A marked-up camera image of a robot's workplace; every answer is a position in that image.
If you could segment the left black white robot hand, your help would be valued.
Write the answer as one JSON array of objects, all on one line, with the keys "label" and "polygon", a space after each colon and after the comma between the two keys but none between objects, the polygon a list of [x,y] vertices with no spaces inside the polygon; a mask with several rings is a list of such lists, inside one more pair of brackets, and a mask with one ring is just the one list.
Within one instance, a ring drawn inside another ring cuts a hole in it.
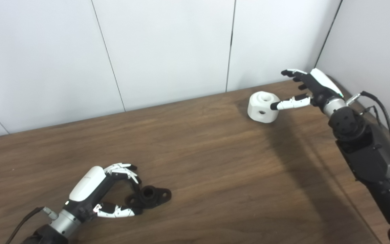
[{"label": "left black white robot hand", "polygon": [[96,217],[126,218],[141,215],[141,208],[103,201],[117,181],[129,182],[132,190],[138,193],[141,180],[135,170],[135,165],[125,163],[116,163],[107,168],[92,167],[73,188],[63,209],[82,223]]}]

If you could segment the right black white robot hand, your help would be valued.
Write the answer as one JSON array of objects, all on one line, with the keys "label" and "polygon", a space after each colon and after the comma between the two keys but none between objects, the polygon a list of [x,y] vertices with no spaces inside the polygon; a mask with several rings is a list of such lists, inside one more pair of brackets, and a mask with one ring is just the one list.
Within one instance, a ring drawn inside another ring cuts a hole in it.
[{"label": "right black white robot hand", "polygon": [[313,105],[323,109],[329,102],[339,99],[344,102],[341,90],[334,82],[318,68],[305,72],[295,68],[285,69],[281,75],[292,78],[294,82],[302,82],[299,90],[307,89],[311,94],[306,93],[293,96],[289,99],[274,102],[270,105],[271,110],[285,110]]}]

